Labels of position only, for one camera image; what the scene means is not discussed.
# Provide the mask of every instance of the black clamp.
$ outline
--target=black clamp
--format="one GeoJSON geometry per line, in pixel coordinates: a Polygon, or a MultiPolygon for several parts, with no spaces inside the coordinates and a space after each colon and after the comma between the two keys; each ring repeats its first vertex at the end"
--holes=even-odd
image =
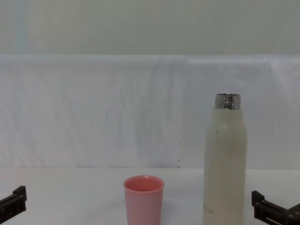
{"type": "Polygon", "coordinates": [[[269,225],[300,225],[300,204],[285,209],[265,200],[258,191],[252,192],[254,218],[269,225]]]}
{"type": "Polygon", "coordinates": [[[0,200],[0,224],[26,211],[26,187],[20,186],[13,194],[0,200]]]}

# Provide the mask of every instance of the white wall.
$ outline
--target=white wall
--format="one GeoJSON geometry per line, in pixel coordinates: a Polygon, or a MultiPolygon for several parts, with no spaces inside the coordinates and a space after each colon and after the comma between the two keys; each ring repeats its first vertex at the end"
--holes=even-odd
{"type": "Polygon", "coordinates": [[[299,10],[299,0],[2,0],[0,53],[299,53],[299,10]]]}

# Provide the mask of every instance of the white backdrop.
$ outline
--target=white backdrop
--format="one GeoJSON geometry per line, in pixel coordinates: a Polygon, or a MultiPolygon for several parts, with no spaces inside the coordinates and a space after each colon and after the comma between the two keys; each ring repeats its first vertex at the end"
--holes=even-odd
{"type": "Polygon", "coordinates": [[[249,168],[300,169],[300,57],[0,56],[0,166],[203,167],[219,92],[249,168]]]}
{"type": "Polygon", "coordinates": [[[299,0],[0,0],[0,53],[300,53],[299,0]]]}

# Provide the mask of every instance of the white cloth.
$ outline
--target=white cloth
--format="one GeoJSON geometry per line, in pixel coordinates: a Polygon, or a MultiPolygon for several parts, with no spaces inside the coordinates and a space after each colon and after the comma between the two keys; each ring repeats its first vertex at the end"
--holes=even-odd
{"type": "MultiPolygon", "coordinates": [[[[200,225],[203,210],[202,169],[2,168],[2,197],[25,185],[27,211],[5,225],[125,225],[123,181],[137,174],[165,181],[162,225],[200,225]]],[[[248,170],[245,223],[265,225],[254,218],[251,192],[285,208],[300,203],[300,171],[248,170]]]]}
{"type": "Polygon", "coordinates": [[[300,169],[300,57],[0,56],[0,166],[203,167],[215,94],[248,168],[300,169]]]}

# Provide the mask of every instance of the wrinkled fabric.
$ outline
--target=wrinkled fabric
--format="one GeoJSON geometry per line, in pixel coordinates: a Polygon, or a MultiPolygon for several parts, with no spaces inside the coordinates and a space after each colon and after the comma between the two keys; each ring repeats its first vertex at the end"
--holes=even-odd
{"type": "Polygon", "coordinates": [[[0,56],[0,166],[199,167],[241,94],[249,168],[300,169],[300,57],[0,56]]]}

